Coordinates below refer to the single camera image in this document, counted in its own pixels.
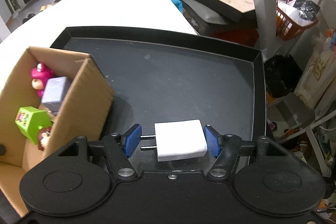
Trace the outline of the white charger plug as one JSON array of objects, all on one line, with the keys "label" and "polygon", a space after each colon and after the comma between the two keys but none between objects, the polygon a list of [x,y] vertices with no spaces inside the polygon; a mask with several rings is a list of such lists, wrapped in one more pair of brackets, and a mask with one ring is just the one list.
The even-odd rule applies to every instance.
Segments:
[{"label": "white charger plug", "polygon": [[141,151],[156,151],[157,161],[174,161],[203,157],[207,152],[206,137],[200,120],[154,124],[156,145]]}]

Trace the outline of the green tin box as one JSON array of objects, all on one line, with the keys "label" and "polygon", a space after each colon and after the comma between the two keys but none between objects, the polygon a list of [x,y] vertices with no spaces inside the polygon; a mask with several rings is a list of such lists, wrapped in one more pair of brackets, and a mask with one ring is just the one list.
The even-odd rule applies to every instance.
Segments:
[{"label": "green tin box", "polygon": [[15,124],[22,135],[37,145],[39,131],[51,127],[52,121],[46,111],[26,106],[19,108]]}]

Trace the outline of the purple cube box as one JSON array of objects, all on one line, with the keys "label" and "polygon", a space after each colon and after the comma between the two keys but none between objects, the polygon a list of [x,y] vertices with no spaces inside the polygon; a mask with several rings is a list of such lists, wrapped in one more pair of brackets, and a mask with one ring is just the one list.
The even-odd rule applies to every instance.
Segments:
[{"label": "purple cube box", "polygon": [[70,86],[71,81],[65,76],[49,79],[43,92],[42,105],[57,115]]}]

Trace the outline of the pink hooded figurine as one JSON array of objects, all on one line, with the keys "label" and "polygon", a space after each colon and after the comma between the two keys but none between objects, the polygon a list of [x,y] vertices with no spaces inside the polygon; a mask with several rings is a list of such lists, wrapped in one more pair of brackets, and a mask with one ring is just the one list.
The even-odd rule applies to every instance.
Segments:
[{"label": "pink hooded figurine", "polygon": [[47,81],[54,77],[54,72],[44,63],[39,63],[36,68],[31,69],[31,86],[40,98],[43,96]]}]

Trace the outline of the red dress girl figurine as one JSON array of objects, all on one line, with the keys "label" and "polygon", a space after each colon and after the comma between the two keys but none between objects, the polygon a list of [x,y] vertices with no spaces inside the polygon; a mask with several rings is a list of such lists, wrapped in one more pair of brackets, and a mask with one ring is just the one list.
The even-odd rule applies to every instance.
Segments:
[{"label": "red dress girl figurine", "polygon": [[43,151],[49,142],[51,134],[51,127],[44,127],[39,130],[38,133],[38,149]]}]

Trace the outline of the orange plastic basket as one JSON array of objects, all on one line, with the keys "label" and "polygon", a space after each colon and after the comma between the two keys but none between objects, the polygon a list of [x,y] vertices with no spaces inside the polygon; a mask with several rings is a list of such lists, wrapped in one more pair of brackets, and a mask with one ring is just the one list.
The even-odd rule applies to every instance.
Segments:
[{"label": "orange plastic basket", "polygon": [[319,10],[312,0],[277,0],[276,36],[284,41],[300,36],[317,24]]}]

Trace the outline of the brown cardboard box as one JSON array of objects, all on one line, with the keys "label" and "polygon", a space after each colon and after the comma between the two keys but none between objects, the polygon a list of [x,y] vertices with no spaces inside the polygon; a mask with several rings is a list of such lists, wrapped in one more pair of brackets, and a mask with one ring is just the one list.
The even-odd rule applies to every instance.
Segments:
[{"label": "brown cardboard box", "polygon": [[[42,104],[31,85],[31,70],[38,64],[71,81],[57,113]],[[28,213],[19,193],[22,177],[78,135],[98,140],[113,97],[113,89],[90,54],[39,47],[23,52],[1,91],[1,145],[5,147],[1,156],[1,191],[20,217]],[[19,108],[26,106],[46,110],[53,122],[49,143],[42,151],[15,124]]]}]

